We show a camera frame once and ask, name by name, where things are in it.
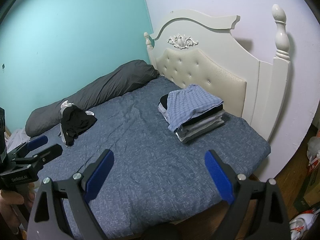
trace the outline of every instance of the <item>carved floral ornament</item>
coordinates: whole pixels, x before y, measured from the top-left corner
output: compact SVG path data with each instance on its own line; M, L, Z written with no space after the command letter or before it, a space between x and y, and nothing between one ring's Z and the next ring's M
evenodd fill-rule
M180 34L170 37L167 42L178 49L188 49L190 46L198 44L198 41L194 41L190 36L181 36Z

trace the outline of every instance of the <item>human hand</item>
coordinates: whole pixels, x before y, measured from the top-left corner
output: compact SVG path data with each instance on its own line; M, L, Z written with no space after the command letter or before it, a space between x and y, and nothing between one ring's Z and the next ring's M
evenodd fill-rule
M22 205L25 203L32 208L36 196L33 190L34 187L34 183L28 184L28 199L23 199L23 196L14 191L0 190L0 213L13 233L18 232L21 222L10 205Z

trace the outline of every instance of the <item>silver screw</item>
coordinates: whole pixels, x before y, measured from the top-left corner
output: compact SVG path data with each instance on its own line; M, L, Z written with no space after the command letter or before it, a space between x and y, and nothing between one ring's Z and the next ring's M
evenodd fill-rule
M275 179L268 179L268 182L269 182L271 185L277 184L277 182L276 182Z
M244 175L244 174L242 174L242 173L238 174L238 175L237 175L237 178L238 178L239 180L246 180L246 179L247 179L246 175Z
M43 179L42 182L43 182L44 184L47 184L47 183L50 182L50 178L49 178L49 177L46 177L46 178Z
M72 175L73 179L80 179L81 178L81 173L77 172Z

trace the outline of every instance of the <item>teal wall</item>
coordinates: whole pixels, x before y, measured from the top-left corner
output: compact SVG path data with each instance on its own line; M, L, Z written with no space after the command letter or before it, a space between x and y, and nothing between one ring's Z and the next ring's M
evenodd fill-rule
M20 0L0 26L7 127L134 59L149 62L145 0Z

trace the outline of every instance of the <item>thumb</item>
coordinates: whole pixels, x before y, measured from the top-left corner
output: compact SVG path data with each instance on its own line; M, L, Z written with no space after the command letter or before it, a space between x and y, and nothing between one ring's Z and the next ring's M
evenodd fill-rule
M7 205L22 205L24 203L23 196L19 193L9 190L0 191L0 202Z

